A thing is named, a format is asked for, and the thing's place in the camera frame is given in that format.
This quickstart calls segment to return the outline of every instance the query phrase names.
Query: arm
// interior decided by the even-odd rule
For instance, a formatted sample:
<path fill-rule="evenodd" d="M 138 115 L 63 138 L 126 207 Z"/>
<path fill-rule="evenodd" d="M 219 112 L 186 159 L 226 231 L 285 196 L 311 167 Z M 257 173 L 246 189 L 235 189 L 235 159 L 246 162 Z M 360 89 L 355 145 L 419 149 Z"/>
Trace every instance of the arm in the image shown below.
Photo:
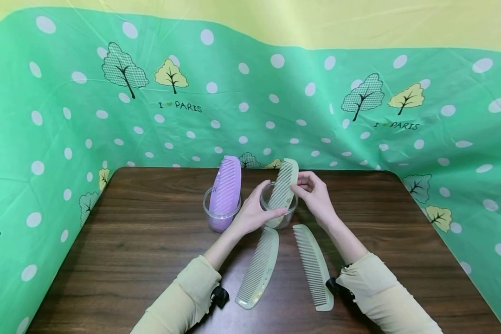
<path fill-rule="evenodd" d="M 360 310 L 387 334 L 441 334 L 438 324 L 402 286 L 383 261 L 370 253 L 336 215 L 327 185 L 313 172 L 300 172 L 292 190 L 328 233 L 345 263 L 336 282 L 349 289 Z"/>
<path fill-rule="evenodd" d="M 219 239 L 202 256 L 193 259 L 132 329 L 131 334 L 182 334 L 208 313 L 212 291 L 219 286 L 219 268 L 240 239 L 269 219 L 286 214 L 286 209 L 264 212 L 260 194 L 262 182 L 245 200 L 239 214 Z"/>

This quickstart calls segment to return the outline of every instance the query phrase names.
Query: plastic container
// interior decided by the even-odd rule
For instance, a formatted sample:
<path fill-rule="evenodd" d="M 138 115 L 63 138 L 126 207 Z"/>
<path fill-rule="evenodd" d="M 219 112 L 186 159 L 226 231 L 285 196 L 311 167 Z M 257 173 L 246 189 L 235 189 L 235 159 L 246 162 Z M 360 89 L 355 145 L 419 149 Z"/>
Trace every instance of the plastic container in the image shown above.
<path fill-rule="evenodd" d="M 269 207 L 269 199 L 271 198 L 271 194 L 273 193 L 273 187 L 275 186 L 276 182 L 271 182 L 265 188 L 262 190 L 262 194 L 260 195 L 260 205 L 262 209 L 265 211 L 272 210 L 271 207 Z M 293 217 L 293 212 L 295 212 L 295 209 L 297 208 L 297 205 L 299 205 L 299 198 L 294 195 L 293 200 L 291 201 L 291 204 L 289 205 L 289 208 L 287 210 L 287 213 L 282 217 L 282 221 L 280 224 L 277 226 L 274 226 L 271 224 L 271 221 L 267 222 L 265 226 L 275 228 L 275 229 L 282 229 L 285 228 L 286 226 L 289 225 L 289 222 L 291 221 L 291 218 Z"/>
<path fill-rule="evenodd" d="M 225 232 L 225 230 L 232 224 L 232 220 L 234 219 L 234 216 L 238 213 L 239 209 L 241 208 L 241 196 L 239 197 L 238 205 L 234 209 L 234 211 L 225 214 L 225 215 L 218 215 L 215 214 L 211 211 L 209 211 L 210 207 L 210 198 L 212 194 L 212 189 L 208 189 L 206 193 L 204 194 L 204 200 L 202 201 L 202 205 L 204 206 L 204 211 L 208 215 L 208 224 L 210 228 L 218 233 Z"/>

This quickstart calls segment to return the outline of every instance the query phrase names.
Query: person's left hand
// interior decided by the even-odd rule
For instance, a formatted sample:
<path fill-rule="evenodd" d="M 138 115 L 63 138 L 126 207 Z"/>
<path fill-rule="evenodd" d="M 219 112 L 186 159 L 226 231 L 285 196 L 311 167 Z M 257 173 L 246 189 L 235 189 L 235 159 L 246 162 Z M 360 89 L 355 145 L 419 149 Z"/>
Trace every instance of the person's left hand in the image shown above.
<path fill-rule="evenodd" d="M 262 190 L 271 180 L 265 180 L 254 188 L 250 196 L 243 202 L 239 213 L 234 218 L 232 224 L 226 230 L 229 233 L 235 233 L 242 237 L 252 231 L 256 231 L 270 219 L 285 215 L 286 208 L 279 208 L 272 211 L 264 211 L 260 206 L 260 196 Z"/>

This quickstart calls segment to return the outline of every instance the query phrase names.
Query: polka dot fabric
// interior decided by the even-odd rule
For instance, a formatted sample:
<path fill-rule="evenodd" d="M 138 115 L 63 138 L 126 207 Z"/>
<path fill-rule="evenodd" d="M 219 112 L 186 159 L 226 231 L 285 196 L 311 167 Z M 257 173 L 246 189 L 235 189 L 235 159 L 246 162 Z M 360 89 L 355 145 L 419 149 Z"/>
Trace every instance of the polka dot fabric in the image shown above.
<path fill-rule="evenodd" d="M 0 22 L 0 333 L 26 331 L 116 169 L 225 154 L 395 173 L 501 319 L 501 53 L 46 7 Z"/>

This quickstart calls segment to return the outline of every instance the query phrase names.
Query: wooden table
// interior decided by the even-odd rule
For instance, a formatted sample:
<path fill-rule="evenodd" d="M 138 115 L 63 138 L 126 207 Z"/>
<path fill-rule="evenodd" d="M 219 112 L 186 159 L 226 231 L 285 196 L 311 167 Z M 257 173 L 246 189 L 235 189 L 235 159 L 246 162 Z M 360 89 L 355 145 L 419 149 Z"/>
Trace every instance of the wooden table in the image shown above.
<path fill-rule="evenodd" d="M 76 239 L 28 333 L 124 334 L 187 263 L 218 238 L 202 198 L 215 169 L 122 168 Z M 243 171 L 244 198 L 277 171 Z M 338 215 L 436 320 L 444 333 L 501 333 L 501 325 L 396 176 L 318 171 Z M 338 253 L 303 203 L 293 222 L 313 231 L 331 275 Z M 229 302 L 195 334 L 378 333 L 348 299 L 318 313 L 291 227 L 279 231 L 275 271 L 257 306 Z M 241 240 L 220 273 L 235 298 L 260 236 Z"/>

